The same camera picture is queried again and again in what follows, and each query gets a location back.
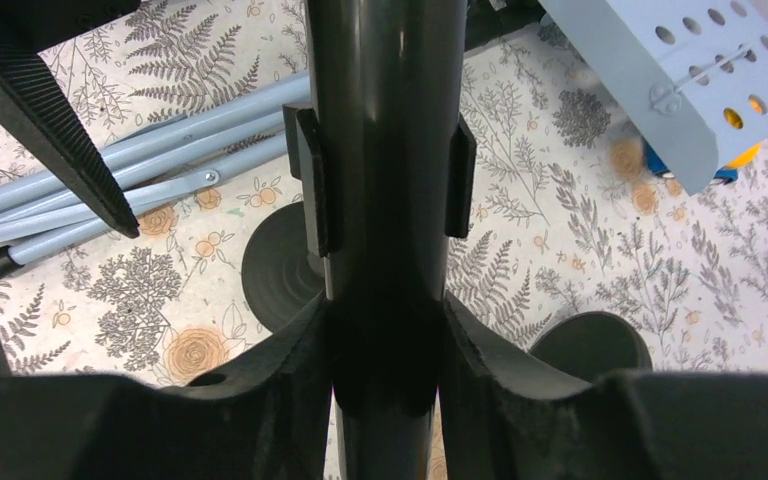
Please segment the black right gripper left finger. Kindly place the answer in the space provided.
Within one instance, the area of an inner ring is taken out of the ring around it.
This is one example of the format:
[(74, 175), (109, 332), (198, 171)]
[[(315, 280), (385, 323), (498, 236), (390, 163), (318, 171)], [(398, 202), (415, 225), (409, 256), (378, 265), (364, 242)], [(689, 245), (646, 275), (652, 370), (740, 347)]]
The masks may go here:
[(327, 304), (183, 387), (127, 376), (0, 377), (0, 479), (319, 479)]

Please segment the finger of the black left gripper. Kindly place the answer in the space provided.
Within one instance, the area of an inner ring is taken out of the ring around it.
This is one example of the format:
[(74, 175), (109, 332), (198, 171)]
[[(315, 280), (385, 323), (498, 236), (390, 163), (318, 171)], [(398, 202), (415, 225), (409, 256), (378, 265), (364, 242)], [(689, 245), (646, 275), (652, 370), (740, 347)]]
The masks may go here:
[(135, 214), (40, 52), (139, 8), (137, 1), (0, 1), (0, 125), (109, 227)]

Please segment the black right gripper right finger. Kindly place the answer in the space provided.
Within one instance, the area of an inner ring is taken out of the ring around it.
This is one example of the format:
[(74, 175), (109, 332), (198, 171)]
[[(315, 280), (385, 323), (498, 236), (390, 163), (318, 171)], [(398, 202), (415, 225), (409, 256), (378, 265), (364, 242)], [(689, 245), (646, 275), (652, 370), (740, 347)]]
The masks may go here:
[(768, 479), (768, 374), (619, 370), (589, 383), (456, 297), (440, 407), (452, 479)]

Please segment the black microphone stand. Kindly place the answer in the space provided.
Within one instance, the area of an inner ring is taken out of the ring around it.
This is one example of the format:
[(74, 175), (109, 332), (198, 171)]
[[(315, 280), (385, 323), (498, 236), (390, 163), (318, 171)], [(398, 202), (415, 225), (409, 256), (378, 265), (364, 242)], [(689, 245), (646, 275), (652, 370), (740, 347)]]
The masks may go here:
[[(465, 238), (469, 232), (477, 142), (464, 117), (452, 138), (446, 235)], [(283, 329), (325, 289), (323, 260), (309, 245), (309, 220), (303, 202), (268, 215), (254, 230), (243, 255), (241, 281), (256, 319), (270, 332)]]
[(540, 361), (592, 382), (614, 370), (653, 368), (643, 337), (613, 313), (576, 314), (541, 334), (529, 350)]

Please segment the black microphone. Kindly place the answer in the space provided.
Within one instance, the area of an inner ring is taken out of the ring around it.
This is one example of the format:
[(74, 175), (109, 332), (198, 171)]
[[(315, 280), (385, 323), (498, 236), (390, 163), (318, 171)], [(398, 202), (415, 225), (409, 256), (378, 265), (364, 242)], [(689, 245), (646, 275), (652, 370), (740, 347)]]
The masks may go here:
[(463, 1), (310, 1), (327, 347), (346, 479), (428, 474)]

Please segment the light blue music stand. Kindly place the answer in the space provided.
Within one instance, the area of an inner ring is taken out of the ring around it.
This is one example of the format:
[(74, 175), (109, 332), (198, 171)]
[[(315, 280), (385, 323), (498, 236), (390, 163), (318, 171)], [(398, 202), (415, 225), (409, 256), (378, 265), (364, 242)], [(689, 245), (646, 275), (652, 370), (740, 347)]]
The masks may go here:
[[(598, 75), (644, 139), (644, 163), (656, 176), (691, 192), (730, 184), (768, 136), (768, 23), (748, 5), (728, 10), (671, 1), (663, 13), (683, 33), (656, 32), (663, 52), (643, 43), (643, 23), (656, 12), (644, 1), (544, 1), (467, 8), (465, 47), (474, 50), (537, 23), (555, 27)], [(283, 107), (309, 97), (309, 75), (297, 73), (250, 99), (194, 116), (179, 114), (103, 148), (101, 154), (133, 211), (240, 175), (286, 153), (268, 141), (182, 177), (176, 168), (259, 134), (290, 134)], [(0, 187), (0, 280), (25, 265), (104, 231), (88, 206), (50, 173)]]

